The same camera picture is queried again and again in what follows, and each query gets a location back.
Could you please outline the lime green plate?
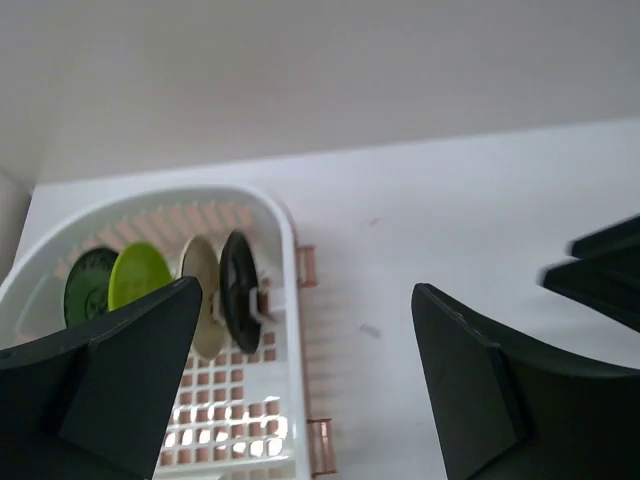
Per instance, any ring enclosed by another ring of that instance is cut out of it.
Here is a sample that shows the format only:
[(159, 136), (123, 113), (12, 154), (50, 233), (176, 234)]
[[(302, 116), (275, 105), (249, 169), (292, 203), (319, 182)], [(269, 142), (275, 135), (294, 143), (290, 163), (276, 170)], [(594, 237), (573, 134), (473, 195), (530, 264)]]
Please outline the lime green plate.
[(173, 280), (169, 266), (150, 243), (129, 244), (117, 256), (108, 285), (108, 310), (113, 311), (160, 289)]

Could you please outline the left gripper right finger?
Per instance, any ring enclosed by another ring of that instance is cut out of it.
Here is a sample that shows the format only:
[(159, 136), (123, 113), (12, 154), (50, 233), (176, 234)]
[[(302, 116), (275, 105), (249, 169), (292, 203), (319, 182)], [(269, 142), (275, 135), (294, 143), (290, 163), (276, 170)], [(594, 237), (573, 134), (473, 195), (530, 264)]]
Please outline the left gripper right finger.
[(537, 340), (417, 284), (411, 310), (451, 479), (635, 479), (639, 373)]

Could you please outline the cream plate with black spot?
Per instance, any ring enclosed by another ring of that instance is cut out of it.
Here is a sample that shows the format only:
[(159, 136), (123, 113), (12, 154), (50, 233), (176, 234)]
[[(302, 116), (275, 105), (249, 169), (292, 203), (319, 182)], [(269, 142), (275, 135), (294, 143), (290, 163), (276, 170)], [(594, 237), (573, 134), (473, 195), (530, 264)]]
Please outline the cream plate with black spot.
[(217, 321), (214, 299), (220, 287), (219, 261), (209, 239), (193, 236), (184, 246), (179, 263), (179, 276), (194, 277), (202, 290), (198, 321), (192, 340), (195, 353), (213, 361), (226, 341), (226, 327)]

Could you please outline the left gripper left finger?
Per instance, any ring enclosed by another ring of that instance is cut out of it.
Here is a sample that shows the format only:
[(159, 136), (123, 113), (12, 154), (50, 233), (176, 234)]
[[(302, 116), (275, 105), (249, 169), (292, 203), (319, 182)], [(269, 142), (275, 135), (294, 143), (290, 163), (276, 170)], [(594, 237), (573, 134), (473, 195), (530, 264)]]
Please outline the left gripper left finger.
[(2, 350), (2, 478), (152, 478), (202, 299), (184, 277)]

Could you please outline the blue patterned plate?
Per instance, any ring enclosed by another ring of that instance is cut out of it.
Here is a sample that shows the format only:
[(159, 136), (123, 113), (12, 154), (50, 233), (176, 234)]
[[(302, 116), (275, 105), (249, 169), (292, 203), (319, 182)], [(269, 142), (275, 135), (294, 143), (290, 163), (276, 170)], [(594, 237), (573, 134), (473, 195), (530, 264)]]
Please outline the blue patterned plate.
[(108, 311), (108, 288), (117, 257), (117, 251), (100, 246), (86, 251), (75, 261), (63, 294), (63, 316), (67, 328)]

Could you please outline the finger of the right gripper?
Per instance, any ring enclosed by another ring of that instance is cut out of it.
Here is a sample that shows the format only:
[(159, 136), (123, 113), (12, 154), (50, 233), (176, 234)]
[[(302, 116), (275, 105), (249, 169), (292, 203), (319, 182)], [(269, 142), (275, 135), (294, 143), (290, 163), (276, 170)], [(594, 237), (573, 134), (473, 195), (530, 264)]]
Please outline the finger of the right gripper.
[(638, 215), (629, 217), (571, 241), (567, 252), (571, 257), (584, 259), (638, 246), (639, 224)]
[(540, 285), (639, 331), (639, 266), (575, 260), (544, 269)]

